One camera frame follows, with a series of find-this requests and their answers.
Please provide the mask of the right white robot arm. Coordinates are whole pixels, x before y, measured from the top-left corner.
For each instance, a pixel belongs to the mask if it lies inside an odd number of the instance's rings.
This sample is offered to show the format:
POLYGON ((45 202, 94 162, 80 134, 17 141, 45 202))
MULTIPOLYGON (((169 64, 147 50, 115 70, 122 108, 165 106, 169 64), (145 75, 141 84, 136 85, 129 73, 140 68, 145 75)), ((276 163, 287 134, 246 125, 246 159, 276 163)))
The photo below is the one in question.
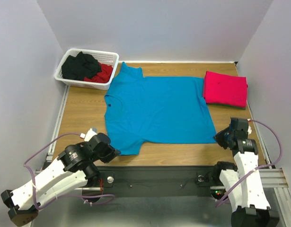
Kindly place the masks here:
POLYGON ((267 165, 258 164, 257 143, 248 137, 249 123, 248 119, 232 117, 229 126, 213 137, 220 147, 231 150, 235 160, 218 162, 214 167, 213 182, 225 187, 216 206, 230 201, 233 227, 275 227, 280 217, 265 196, 259 170, 267 165))

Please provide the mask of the blue t shirt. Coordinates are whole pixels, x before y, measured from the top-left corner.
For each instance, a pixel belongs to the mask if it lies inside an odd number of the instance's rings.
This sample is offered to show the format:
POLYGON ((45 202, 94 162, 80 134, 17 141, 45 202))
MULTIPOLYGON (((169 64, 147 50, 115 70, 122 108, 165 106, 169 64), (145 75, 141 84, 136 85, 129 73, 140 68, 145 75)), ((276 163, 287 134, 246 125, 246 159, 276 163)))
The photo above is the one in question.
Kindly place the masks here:
POLYGON ((216 133, 203 78, 149 77, 123 63, 105 95, 111 145, 137 155, 145 142, 211 144, 216 133))

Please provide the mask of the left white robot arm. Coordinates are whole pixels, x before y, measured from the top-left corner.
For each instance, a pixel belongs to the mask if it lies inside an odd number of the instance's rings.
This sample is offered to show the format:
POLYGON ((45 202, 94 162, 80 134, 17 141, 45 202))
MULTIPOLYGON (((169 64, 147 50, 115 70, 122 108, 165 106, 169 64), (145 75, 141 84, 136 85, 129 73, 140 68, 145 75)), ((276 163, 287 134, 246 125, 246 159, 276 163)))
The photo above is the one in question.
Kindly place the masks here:
POLYGON ((103 180, 94 162, 109 163, 121 152, 111 146, 111 140, 103 133, 90 129, 80 137, 83 142, 68 145, 38 175, 25 162, 31 180, 17 189, 1 193, 2 201, 9 209, 9 218, 17 227, 30 223, 39 211, 59 198, 69 197, 77 188, 98 185, 99 190, 103 190, 103 180))

